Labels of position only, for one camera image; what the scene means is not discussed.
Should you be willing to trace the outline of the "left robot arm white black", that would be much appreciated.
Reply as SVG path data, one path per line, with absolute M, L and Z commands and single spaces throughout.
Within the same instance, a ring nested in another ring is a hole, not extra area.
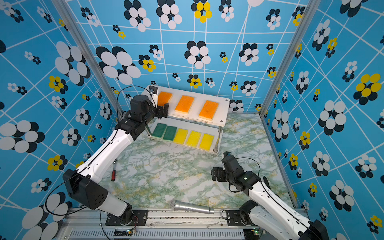
M 131 110 L 117 124 L 112 135 L 86 162 L 75 171 L 67 170 L 64 183 L 69 196 L 91 210 L 100 210 L 129 223 L 132 206 L 120 200 L 99 183 L 122 151 L 148 128 L 154 118 L 168 116 L 169 103 L 154 106 L 147 95 L 131 100 Z

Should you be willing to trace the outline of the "green sponge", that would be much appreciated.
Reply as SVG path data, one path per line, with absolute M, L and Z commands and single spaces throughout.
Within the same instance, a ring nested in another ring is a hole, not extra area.
M 164 133 L 167 129 L 167 126 L 168 125 L 166 125 L 166 124 L 157 123 L 157 125 L 156 125 L 156 127 L 152 133 L 152 137 L 162 139 L 164 136 Z
M 165 141 L 173 141 L 177 132 L 177 127 L 167 126 L 166 131 L 163 135 L 163 140 Z

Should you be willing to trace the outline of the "orange sponge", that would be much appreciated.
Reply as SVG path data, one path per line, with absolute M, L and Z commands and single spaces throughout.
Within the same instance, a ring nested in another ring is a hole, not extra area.
M 212 121 L 218 107 L 219 107 L 219 103 L 216 103 L 213 101 L 206 101 L 199 113 L 199 118 Z
M 178 102 L 178 105 L 175 108 L 175 112 L 187 115 L 194 101 L 195 101 L 194 97 L 183 95 L 180 101 Z
M 160 92 L 158 95 L 158 106 L 163 107 L 165 104 L 169 103 L 172 96 L 172 93 Z

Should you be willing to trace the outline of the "yellow sponge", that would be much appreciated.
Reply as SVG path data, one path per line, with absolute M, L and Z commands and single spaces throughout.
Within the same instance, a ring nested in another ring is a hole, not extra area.
M 188 136 L 189 131 L 185 129 L 178 129 L 174 137 L 173 143 L 183 145 Z
M 204 151 L 210 151 L 211 149 L 211 146 L 212 146 L 212 143 L 213 143 L 213 140 L 214 140 L 214 136 L 213 135 L 209 135 L 209 134 L 204 134 L 203 135 L 203 138 L 201 140 L 201 143 L 199 145 L 199 148 L 201 150 L 204 150 Z
M 196 148 L 198 143 L 199 143 L 199 140 L 201 138 L 201 135 L 202 135 L 202 133 L 200 133 L 200 132 L 191 131 L 190 135 L 187 139 L 186 145 L 188 147 Z

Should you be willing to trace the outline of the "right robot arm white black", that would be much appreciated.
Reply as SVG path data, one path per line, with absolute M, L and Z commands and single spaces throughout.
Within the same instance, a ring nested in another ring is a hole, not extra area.
M 232 193 L 244 193 L 249 200 L 240 208 L 245 225 L 256 225 L 278 240 L 328 240 L 325 225 L 291 208 L 270 189 L 267 178 L 245 171 L 238 158 L 224 152 L 222 168 L 211 170 L 213 181 L 229 183 Z

